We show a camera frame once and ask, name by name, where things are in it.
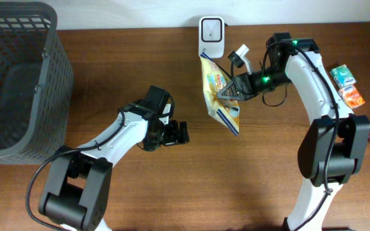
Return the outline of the orange tissue pack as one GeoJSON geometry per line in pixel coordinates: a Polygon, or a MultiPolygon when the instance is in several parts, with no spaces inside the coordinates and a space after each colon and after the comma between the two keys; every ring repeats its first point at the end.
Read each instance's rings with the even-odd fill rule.
{"type": "Polygon", "coordinates": [[[365,103],[365,100],[354,85],[341,88],[338,93],[350,109],[358,108],[365,103]]]}

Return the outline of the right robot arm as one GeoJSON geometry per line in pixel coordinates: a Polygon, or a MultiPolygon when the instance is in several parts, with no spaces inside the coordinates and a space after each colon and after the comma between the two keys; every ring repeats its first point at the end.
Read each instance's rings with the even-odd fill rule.
{"type": "Polygon", "coordinates": [[[340,98],[314,39],[275,33],[266,48],[261,70],[256,72],[245,57],[247,46],[233,51],[228,56],[231,66],[245,65],[247,72],[232,74],[217,97],[247,101],[283,85],[296,88],[310,127],[297,154],[301,189],[282,229],[321,230],[334,196],[362,167],[370,121],[365,115],[355,115],[340,98]]]}

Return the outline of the green tissue pack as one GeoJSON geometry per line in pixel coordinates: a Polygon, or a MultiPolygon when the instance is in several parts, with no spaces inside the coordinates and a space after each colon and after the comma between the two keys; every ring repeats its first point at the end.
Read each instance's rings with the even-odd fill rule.
{"type": "Polygon", "coordinates": [[[333,68],[330,74],[340,89],[357,82],[346,64],[333,68]]]}

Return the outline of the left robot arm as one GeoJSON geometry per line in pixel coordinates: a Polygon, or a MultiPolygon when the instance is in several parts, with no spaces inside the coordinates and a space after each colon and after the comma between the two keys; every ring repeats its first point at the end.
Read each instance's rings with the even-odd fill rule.
{"type": "Polygon", "coordinates": [[[49,166],[38,223],[54,230],[109,230],[104,214],[113,167],[132,147],[155,151],[189,142],[187,124],[174,120],[172,95],[150,86],[144,99],[119,108],[116,120],[93,140],[62,146],[37,169],[49,166]]]}

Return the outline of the yellow snack bag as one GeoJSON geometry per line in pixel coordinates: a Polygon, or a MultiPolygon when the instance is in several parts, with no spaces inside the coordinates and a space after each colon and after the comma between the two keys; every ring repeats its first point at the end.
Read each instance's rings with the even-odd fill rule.
{"type": "Polygon", "coordinates": [[[208,114],[226,126],[236,137],[240,133],[240,107],[237,100],[219,99],[216,94],[231,79],[205,53],[200,54],[202,67],[203,95],[208,114]]]}

